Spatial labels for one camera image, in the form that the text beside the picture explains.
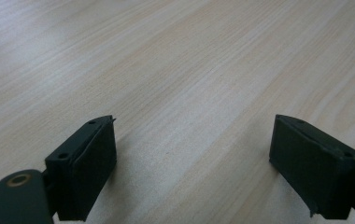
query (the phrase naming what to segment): round hole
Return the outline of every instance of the round hole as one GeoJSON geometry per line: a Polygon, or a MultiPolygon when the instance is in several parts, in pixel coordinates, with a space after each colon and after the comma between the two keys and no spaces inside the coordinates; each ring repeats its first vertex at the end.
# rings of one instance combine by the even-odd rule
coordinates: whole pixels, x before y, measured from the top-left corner
{"type": "Polygon", "coordinates": [[[29,181],[30,177],[28,174],[16,175],[8,180],[7,185],[12,188],[24,185],[29,181]]]}
{"type": "Polygon", "coordinates": [[[63,159],[66,159],[68,155],[69,155],[69,154],[67,154],[67,153],[59,154],[58,159],[62,159],[62,160],[63,160],[63,159]]]}

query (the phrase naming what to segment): screw hole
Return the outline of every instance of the screw hole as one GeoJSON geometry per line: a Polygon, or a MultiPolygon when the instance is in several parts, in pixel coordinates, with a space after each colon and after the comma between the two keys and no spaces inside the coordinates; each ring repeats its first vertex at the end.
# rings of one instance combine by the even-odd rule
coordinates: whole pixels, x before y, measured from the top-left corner
{"type": "Polygon", "coordinates": [[[69,154],[67,154],[67,153],[59,154],[58,159],[61,159],[61,160],[66,159],[68,155],[69,154]]]}
{"type": "Polygon", "coordinates": [[[8,180],[7,185],[12,188],[24,185],[29,181],[30,177],[28,174],[16,175],[8,180]]]}

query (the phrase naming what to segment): light wooden surface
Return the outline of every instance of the light wooden surface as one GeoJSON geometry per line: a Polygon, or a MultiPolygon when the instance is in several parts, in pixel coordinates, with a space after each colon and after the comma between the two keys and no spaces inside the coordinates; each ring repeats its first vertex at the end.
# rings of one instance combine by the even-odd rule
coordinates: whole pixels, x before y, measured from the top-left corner
{"type": "Polygon", "coordinates": [[[0,1],[0,179],[117,118],[88,223],[355,223],[269,164],[277,113],[355,148],[355,0],[0,1]]]}

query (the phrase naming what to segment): wood grain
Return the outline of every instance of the wood grain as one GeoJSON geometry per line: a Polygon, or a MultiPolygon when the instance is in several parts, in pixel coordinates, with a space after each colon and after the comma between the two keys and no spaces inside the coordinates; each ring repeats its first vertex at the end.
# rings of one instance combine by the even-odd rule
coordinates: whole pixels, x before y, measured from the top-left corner
{"type": "Polygon", "coordinates": [[[0,1],[0,179],[107,114],[87,223],[355,223],[268,162],[275,114],[355,148],[355,1],[0,1]]]}

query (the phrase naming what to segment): table surface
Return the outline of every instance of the table surface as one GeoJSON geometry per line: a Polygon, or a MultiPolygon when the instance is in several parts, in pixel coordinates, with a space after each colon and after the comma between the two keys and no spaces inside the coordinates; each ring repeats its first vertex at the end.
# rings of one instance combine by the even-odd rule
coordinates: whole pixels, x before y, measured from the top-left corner
{"type": "Polygon", "coordinates": [[[268,162],[275,114],[355,148],[355,1],[0,1],[0,179],[109,114],[87,223],[355,223],[268,162]]]}

